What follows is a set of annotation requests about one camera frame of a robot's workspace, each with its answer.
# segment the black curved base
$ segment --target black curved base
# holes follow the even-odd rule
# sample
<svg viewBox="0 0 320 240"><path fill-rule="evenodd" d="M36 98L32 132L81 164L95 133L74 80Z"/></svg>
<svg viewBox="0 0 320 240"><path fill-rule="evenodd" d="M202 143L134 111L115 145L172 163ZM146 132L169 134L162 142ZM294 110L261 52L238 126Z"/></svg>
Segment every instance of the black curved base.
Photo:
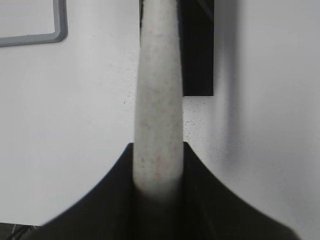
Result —
<svg viewBox="0 0 320 240"><path fill-rule="evenodd" d="M133 144L83 199L44 225L29 240L140 239L132 181ZM288 227L257 211L225 187L184 143L178 225L171 239L298 240ZM163 239L161 225L153 240Z"/></svg>

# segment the gray plastic edge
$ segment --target gray plastic edge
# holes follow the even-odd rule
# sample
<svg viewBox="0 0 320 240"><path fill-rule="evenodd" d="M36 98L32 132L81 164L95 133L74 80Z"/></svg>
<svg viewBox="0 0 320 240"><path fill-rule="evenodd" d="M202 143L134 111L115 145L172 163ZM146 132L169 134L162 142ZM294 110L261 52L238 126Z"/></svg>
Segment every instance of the gray plastic edge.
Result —
<svg viewBox="0 0 320 240"><path fill-rule="evenodd" d="M66 0L52 0L52 3L54 18L53 33L0 37L0 48L21 45L57 43L65 39L68 35Z"/></svg>

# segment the black bracket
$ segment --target black bracket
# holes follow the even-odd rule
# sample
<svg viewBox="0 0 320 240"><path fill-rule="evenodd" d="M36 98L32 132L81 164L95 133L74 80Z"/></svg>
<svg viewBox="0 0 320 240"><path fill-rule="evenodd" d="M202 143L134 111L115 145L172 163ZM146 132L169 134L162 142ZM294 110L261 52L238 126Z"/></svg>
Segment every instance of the black bracket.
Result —
<svg viewBox="0 0 320 240"><path fill-rule="evenodd" d="M214 95L214 0L177 0L184 96ZM140 0L140 26L143 0Z"/></svg>

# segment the white pole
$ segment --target white pole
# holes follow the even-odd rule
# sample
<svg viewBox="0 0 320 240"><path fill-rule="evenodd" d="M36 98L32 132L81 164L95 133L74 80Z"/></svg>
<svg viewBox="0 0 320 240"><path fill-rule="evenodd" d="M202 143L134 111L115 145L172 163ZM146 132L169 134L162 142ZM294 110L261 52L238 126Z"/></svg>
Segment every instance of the white pole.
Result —
<svg viewBox="0 0 320 240"><path fill-rule="evenodd" d="M175 201L183 173L182 77L176 0L144 0L133 181L148 198Z"/></svg>

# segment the gray frame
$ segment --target gray frame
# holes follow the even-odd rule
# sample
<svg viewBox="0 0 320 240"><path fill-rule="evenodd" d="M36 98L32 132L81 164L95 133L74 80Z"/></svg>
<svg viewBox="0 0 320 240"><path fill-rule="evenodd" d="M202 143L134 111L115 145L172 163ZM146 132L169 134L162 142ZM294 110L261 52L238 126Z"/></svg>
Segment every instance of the gray frame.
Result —
<svg viewBox="0 0 320 240"><path fill-rule="evenodd" d="M0 37L0 48L31 44L57 43L65 39L68 35L66 0L52 1L54 17L53 33Z"/></svg>

